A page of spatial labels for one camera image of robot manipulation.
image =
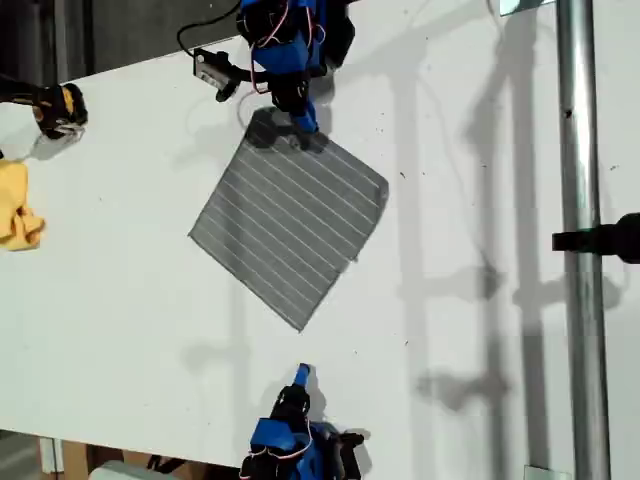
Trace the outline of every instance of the black clamp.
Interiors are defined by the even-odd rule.
[[[625,263],[640,263],[640,213],[630,213],[616,224],[578,232],[555,233],[555,252],[617,255]]]

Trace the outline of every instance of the silver pole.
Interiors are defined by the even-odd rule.
[[[557,0],[565,231],[600,224],[592,0]],[[576,480],[610,480],[602,262],[566,254]]]

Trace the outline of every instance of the gray cloth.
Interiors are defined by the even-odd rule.
[[[387,181],[318,133],[257,111],[191,238],[302,330],[375,229]]]

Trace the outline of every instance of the cable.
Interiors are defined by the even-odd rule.
[[[282,14],[282,18],[280,19],[280,21],[278,22],[278,24],[276,25],[276,27],[273,29],[273,31],[271,32],[271,34],[266,38],[266,40],[264,40],[263,42],[261,42],[260,44],[258,44],[258,48],[262,48],[264,47],[267,43],[269,43],[269,41],[271,41],[271,39],[273,37],[275,37],[276,33],[278,33],[278,30],[280,30],[280,27],[282,26],[282,24],[284,23],[284,21],[287,19],[287,14],[289,13],[289,2],[287,1],[285,9],[284,9],[284,13]]]
[[[313,22],[311,21],[311,9],[307,7],[307,21],[309,23],[309,40],[307,41],[307,50],[311,47],[313,42]]]
[[[182,48],[182,50],[184,51],[184,53],[186,53],[187,55],[189,55],[191,58],[193,58],[193,53],[191,53],[189,51],[189,49],[187,47],[184,46],[184,43],[182,43],[182,34],[184,32],[186,32],[187,30],[191,30],[193,28],[198,28],[198,27],[206,27],[208,25],[214,25],[218,22],[221,22],[222,20],[224,20],[227,17],[230,17],[231,15],[233,15],[233,13],[238,10],[240,8],[240,1],[238,0],[238,3],[236,3],[233,7],[231,7],[231,10],[229,10],[226,13],[223,13],[222,15],[220,15],[219,17],[213,18],[211,20],[207,20],[205,22],[196,22],[196,23],[190,23],[189,25],[185,25],[184,27],[182,27],[180,30],[178,30],[178,33],[176,35],[176,39],[178,40],[178,44],[180,45],[180,48]]]

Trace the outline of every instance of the white table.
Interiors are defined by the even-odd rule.
[[[597,32],[613,221],[640,204],[640,59],[624,53],[640,7],[608,5]],[[241,123],[269,99],[238,107],[245,87],[216,103],[182,54],[86,78],[82,141],[27,160],[42,246],[0,253],[0,428],[238,465],[304,361],[322,392],[313,419],[371,433],[369,479],[521,478],[529,455],[572,470],[563,258],[550,251],[562,224],[553,7],[537,29],[531,13],[494,21],[482,1],[352,12],[357,39],[320,122],[391,196],[304,332],[187,238]],[[212,48],[247,63],[239,39]],[[0,125],[5,154],[28,155],[30,112],[3,105]],[[617,260],[605,267],[614,477],[632,478],[640,285]]]

